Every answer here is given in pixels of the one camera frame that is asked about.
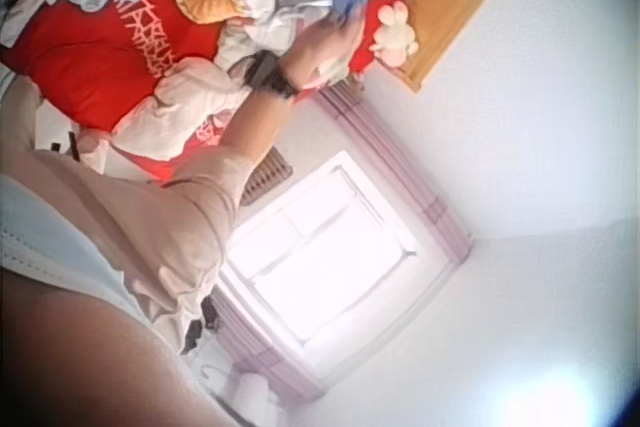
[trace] window pane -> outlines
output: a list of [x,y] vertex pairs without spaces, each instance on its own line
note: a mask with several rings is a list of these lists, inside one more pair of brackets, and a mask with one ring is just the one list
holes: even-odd
[[250,279],[271,262],[285,254],[300,236],[282,215],[275,215],[242,237],[229,251],[229,259]]
[[402,255],[355,202],[329,229],[260,278],[258,291],[303,339],[365,294]]
[[335,171],[287,206],[284,213],[302,234],[309,235],[346,206],[354,195],[343,174]]

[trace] window frame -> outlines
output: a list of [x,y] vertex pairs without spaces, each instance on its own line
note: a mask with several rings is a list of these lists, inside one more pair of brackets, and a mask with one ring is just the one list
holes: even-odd
[[[248,224],[250,226],[245,226],[245,230],[241,232],[239,238],[237,240],[241,240],[244,236],[251,234],[256,229],[258,229],[264,222],[268,219],[273,218],[276,215],[283,215],[287,218],[286,214],[283,212],[289,205],[294,203],[300,197],[305,195],[315,186],[319,185],[321,182],[328,179],[331,175],[335,175],[336,172],[342,176],[342,179],[349,185],[350,189],[353,190],[354,195],[349,199],[348,203],[340,208],[338,212],[334,213],[329,219],[322,222],[318,227],[316,227],[310,234],[304,235],[303,233],[298,231],[298,234],[301,236],[301,239],[296,243],[293,248],[289,249],[284,254],[278,256],[276,259],[271,261],[267,266],[261,268],[259,271],[254,273],[250,278],[247,278],[239,267],[234,265],[230,256],[227,257],[226,264],[233,271],[234,275],[239,279],[240,282],[244,285],[244,287],[249,291],[249,293],[253,296],[253,298],[259,303],[259,305],[264,309],[264,311],[273,319],[275,322],[279,324],[279,326],[284,329],[299,346],[304,347],[309,341],[313,340],[317,335],[319,335],[323,329],[330,326],[333,322],[335,322],[341,316],[347,314],[351,310],[357,308],[366,299],[374,292],[383,282],[385,282],[391,275],[393,275],[402,265],[406,262],[409,257],[413,257],[417,255],[416,252],[416,242],[413,235],[409,232],[406,225],[400,221],[395,209],[393,209],[388,202],[384,199],[382,194],[378,191],[378,189],[371,183],[370,179],[366,174],[360,169],[360,167],[356,164],[356,162],[351,158],[351,156],[345,152],[341,151],[332,159],[330,159],[325,165],[317,169],[315,172],[311,173],[306,178],[302,179],[299,185],[296,185],[292,188],[295,189],[295,192],[288,192],[289,195],[285,194],[280,199],[277,199],[272,206],[271,209],[265,208],[263,212],[257,214],[254,219],[251,219]],[[278,267],[282,262],[284,262],[291,255],[294,255],[296,250],[300,248],[304,248],[304,246],[309,245],[309,243],[313,242],[318,238],[322,232],[331,228],[343,215],[348,212],[348,210],[354,205],[356,202],[361,202],[364,207],[367,209],[368,213],[371,214],[372,220],[376,222],[380,227],[387,231],[388,234],[391,234],[398,244],[400,248],[400,256],[398,259],[392,264],[384,274],[382,274],[379,278],[377,278],[373,284],[366,289],[365,292],[356,296],[356,298],[350,302],[346,307],[340,310],[336,315],[331,317],[328,321],[324,322],[317,329],[315,329],[308,337],[303,338],[298,335],[282,318],[282,316],[271,306],[267,299],[263,297],[258,288],[256,287],[256,282],[253,280],[256,277],[261,275],[268,275],[274,269]],[[386,210],[386,214],[380,212],[381,210]],[[298,230],[295,227],[293,221],[287,218],[294,229]]]

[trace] window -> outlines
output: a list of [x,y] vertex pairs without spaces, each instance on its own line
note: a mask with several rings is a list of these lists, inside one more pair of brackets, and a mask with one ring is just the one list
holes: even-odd
[[340,153],[234,236],[229,266],[304,343],[412,252],[412,239],[353,160]]

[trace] beige shirt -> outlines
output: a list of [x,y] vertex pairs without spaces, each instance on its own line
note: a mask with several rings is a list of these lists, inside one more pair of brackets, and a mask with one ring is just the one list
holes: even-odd
[[180,351],[215,283],[252,167],[228,148],[211,147],[174,180],[144,184],[105,177],[54,152],[5,145],[1,171],[95,243],[124,273],[153,327]]

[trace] pink plush toy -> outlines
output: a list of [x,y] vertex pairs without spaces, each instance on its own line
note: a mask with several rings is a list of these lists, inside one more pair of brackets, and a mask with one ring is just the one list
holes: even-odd
[[369,49],[374,55],[389,67],[400,67],[407,57],[418,50],[416,33],[407,24],[409,10],[399,0],[385,5],[378,11],[378,18],[382,25],[373,34],[373,44]]

